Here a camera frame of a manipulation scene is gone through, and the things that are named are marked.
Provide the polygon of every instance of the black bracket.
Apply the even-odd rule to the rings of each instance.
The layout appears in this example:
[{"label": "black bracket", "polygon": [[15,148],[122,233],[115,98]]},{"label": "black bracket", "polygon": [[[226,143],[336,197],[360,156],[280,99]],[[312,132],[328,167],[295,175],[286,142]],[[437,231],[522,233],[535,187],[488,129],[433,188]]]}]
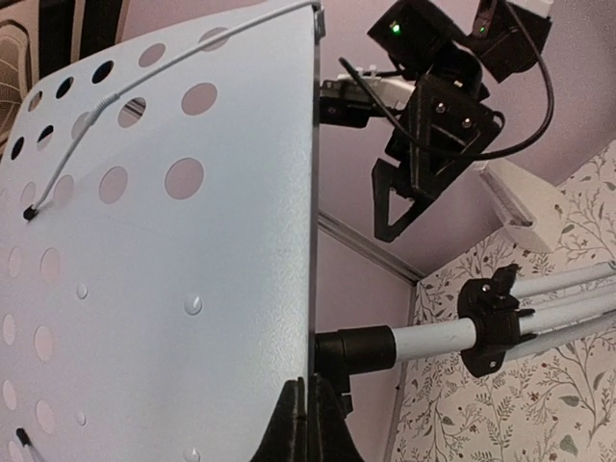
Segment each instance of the black bracket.
[{"label": "black bracket", "polygon": [[462,351],[462,361],[474,377],[497,372],[509,349],[537,338],[520,332],[520,318],[535,310],[520,309],[511,295],[518,269],[517,265],[499,268],[491,279],[471,279],[460,291],[458,316],[471,319],[476,329],[475,347]]}]

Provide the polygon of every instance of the floral wallpaper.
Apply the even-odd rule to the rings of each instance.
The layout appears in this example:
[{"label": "floral wallpaper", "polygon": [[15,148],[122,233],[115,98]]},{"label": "floral wallpaper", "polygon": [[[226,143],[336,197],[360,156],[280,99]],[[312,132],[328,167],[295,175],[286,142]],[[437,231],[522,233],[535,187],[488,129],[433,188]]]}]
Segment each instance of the floral wallpaper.
[{"label": "floral wallpaper", "polygon": [[[520,277],[537,277],[616,260],[616,141],[562,191],[572,209],[554,254],[524,251],[498,231],[418,286],[415,323],[456,318],[462,285],[512,262]],[[459,354],[410,364],[392,462],[616,462],[616,326],[605,329],[481,379]]]}]

